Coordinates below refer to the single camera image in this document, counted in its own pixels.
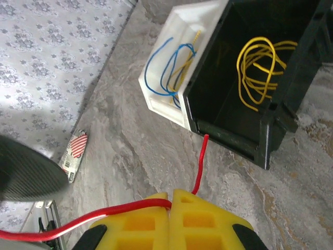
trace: red wire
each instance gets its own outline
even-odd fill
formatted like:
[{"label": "red wire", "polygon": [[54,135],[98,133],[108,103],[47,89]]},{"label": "red wire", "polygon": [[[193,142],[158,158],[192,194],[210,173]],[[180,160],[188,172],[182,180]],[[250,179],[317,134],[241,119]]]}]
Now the red wire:
[{"label": "red wire", "polygon": [[[202,149],[199,157],[198,175],[196,178],[195,186],[192,191],[193,194],[197,194],[200,187],[200,181],[203,171],[203,158],[206,152],[208,138],[209,136],[207,134],[203,138]],[[171,209],[171,202],[168,201],[167,199],[144,199],[142,201],[131,202],[119,206],[106,207],[90,212],[84,216],[81,216],[60,228],[43,233],[11,233],[0,230],[0,239],[10,240],[10,241],[28,241],[28,242],[50,241],[64,235],[65,233],[70,232],[74,228],[77,228],[91,220],[100,219],[108,215],[116,215],[129,211],[134,211],[146,207],[165,207],[167,209]]]},{"label": "red wire", "polygon": [[197,194],[198,190],[199,190],[199,187],[200,187],[200,182],[201,182],[201,177],[202,177],[202,172],[203,172],[203,158],[204,158],[204,154],[206,152],[208,139],[209,139],[209,135],[205,134],[204,137],[203,137],[203,143],[202,143],[200,157],[199,157],[199,168],[198,168],[197,179],[196,179],[196,183],[194,185],[194,188],[192,190],[193,194]]}]

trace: plastic storage bin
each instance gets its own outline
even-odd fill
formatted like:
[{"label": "plastic storage bin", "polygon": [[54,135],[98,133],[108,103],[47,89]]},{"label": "plastic storage bin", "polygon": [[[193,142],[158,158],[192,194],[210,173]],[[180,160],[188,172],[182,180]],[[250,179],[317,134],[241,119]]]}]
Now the plastic storage bin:
[{"label": "plastic storage bin", "polygon": [[[178,92],[181,109],[170,103],[171,97],[146,88],[143,70],[139,81],[149,109],[193,132],[209,134],[268,169],[270,153],[278,149],[287,131],[296,131],[296,112],[319,67],[333,61],[332,4],[333,0],[219,0],[173,8],[152,53],[169,37],[177,39],[150,66],[153,88],[158,88],[161,72],[177,46],[191,42],[198,29],[203,35]],[[298,43],[296,50],[278,53],[287,69],[272,99],[257,107],[259,112],[240,101],[236,71],[241,49],[256,36],[273,43]]]},{"label": "plastic storage bin", "polygon": [[[208,133],[211,139],[268,169],[271,151],[278,149],[286,131],[296,131],[296,112],[319,67],[333,61],[332,3],[230,1],[183,94],[191,130]],[[259,112],[240,101],[235,67],[244,44],[256,36],[273,43],[298,42],[295,51],[279,53],[287,69],[278,79],[273,98],[265,99]],[[219,56],[220,64],[215,67]]]}]

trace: yellow plastic tool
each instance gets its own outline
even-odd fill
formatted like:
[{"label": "yellow plastic tool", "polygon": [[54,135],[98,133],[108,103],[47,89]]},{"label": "yellow plastic tool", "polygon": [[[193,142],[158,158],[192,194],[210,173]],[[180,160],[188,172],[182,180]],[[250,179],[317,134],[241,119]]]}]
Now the yellow plastic tool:
[{"label": "yellow plastic tool", "polygon": [[[150,198],[168,199],[167,193]],[[244,250],[233,225],[246,220],[184,190],[174,190],[172,208],[143,208],[101,219],[106,225],[96,250]]]}]

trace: red and white package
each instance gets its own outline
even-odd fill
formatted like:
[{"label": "red and white package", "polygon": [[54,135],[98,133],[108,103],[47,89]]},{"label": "red and white package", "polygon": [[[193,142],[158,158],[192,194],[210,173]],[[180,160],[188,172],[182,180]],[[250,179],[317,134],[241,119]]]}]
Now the red and white package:
[{"label": "red and white package", "polygon": [[75,179],[87,141],[88,135],[85,131],[75,130],[67,145],[66,152],[61,158],[60,166],[67,174],[69,183],[72,183]]}]

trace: black plastic box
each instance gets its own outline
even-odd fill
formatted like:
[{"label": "black plastic box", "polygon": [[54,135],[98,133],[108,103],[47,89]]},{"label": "black plastic box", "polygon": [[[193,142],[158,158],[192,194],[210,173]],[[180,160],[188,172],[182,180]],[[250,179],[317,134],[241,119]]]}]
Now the black plastic box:
[{"label": "black plastic box", "polygon": [[[183,95],[191,130],[209,134],[268,169],[270,153],[287,131],[296,131],[296,112],[318,69],[333,61],[332,4],[333,0],[229,1]],[[259,112],[241,102],[236,71],[240,50],[256,36],[273,43],[298,43],[295,51],[279,53],[287,69],[273,98],[257,106]]]}]

